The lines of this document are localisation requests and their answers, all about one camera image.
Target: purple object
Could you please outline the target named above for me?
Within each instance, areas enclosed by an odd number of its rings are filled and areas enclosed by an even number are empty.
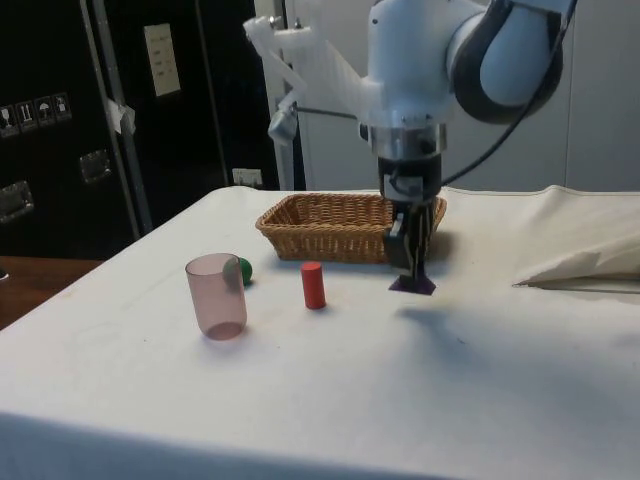
[[[389,287],[389,290],[392,292],[416,293],[418,295],[431,296],[433,292],[436,291],[436,288],[436,284],[427,277],[421,277],[418,280],[400,277]]]
[[[247,323],[238,257],[226,253],[206,255],[192,260],[186,271],[202,333],[212,340],[238,336]]]

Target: purple block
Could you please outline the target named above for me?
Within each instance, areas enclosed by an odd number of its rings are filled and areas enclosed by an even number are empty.
[[[407,278],[398,278],[389,290],[392,292],[416,293],[418,295],[433,295],[436,291],[436,284],[427,277],[419,278],[416,281]]]

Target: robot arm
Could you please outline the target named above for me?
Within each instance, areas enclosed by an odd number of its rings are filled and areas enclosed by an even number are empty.
[[[562,52],[553,47],[572,1],[492,0],[484,8],[471,0],[377,0],[364,78],[323,36],[322,0],[307,0],[312,20],[305,28],[275,31],[267,19],[245,24],[265,64],[293,87],[272,121],[274,140],[295,135],[295,102],[306,88],[280,50],[306,55],[358,117],[360,136],[378,158],[380,191],[394,204],[385,248],[401,274],[399,289],[430,291],[424,258],[453,102],[497,124],[516,120],[534,95],[529,113],[544,105],[562,74]]]

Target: green ball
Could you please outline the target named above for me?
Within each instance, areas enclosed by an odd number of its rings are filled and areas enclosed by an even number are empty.
[[[246,258],[238,257],[238,260],[240,261],[240,269],[242,270],[242,283],[246,287],[251,283],[253,267]]]
[[[240,289],[240,285],[238,284],[238,263],[238,260],[231,258],[227,260],[227,263],[225,263],[222,268],[222,277],[231,291]]]

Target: transparent cup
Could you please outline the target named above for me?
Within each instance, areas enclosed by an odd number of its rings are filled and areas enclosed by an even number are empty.
[[[230,340],[247,324],[242,270],[238,257],[205,255],[186,266],[191,298],[202,333],[212,340]]]

